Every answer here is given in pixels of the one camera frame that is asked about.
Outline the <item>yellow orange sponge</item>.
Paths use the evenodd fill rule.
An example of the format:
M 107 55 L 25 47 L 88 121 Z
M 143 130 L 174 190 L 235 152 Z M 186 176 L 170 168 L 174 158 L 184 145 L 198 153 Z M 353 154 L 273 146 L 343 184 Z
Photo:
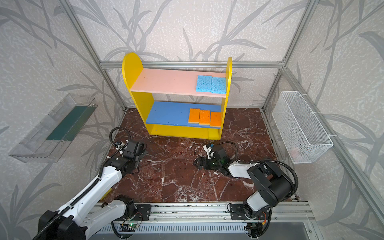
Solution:
M 210 126 L 215 128 L 220 128 L 222 123 L 222 115 L 220 112 L 211 112 L 210 116 Z

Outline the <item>orange yellow sponge floor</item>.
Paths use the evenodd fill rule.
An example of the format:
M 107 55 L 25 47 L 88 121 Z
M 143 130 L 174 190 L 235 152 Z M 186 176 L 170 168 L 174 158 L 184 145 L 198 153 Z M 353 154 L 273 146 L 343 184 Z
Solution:
M 209 126 L 211 122 L 211 111 L 200 110 L 199 125 Z

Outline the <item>blue sponge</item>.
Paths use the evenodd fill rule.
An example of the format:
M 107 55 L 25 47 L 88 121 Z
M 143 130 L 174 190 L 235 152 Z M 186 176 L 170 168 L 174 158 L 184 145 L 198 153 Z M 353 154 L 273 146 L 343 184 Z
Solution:
M 212 91 L 212 76 L 198 75 L 196 91 L 210 93 Z
M 211 83 L 211 93 L 224 95 L 227 93 L 226 78 L 212 77 Z

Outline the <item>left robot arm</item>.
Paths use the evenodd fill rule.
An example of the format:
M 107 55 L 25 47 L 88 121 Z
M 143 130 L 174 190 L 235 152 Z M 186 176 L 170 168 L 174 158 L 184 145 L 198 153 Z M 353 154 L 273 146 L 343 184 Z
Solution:
M 133 199 L 120 195 L 111 203 L 90 213 L 95 204 L 124 176 L 140 171 L 139 161 L 147 154 L 147 144 L 132 139 L 113 143 L 117 149 L 100 167 L 98 175 L 75 197 L 55 212 L 46 211 L 39 219 L 36 240 L 87 240 L 107 223 L 133 219 L 138 210 Z

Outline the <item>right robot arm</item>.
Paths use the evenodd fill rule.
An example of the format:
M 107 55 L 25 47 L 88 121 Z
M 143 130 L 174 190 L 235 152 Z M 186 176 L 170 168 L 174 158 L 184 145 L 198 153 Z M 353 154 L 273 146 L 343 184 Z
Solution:
M 234 142 L 204 145 L 206 157 L 198 157 L 193 165 L 231 178 L 252 180 L 256 191 L 241 204 L 228 204 L 232 220 L 269 221 L 272 209 L 291 198 L 299 187 L 296 172 L 289 165 L 275 160 L 240 161 Z

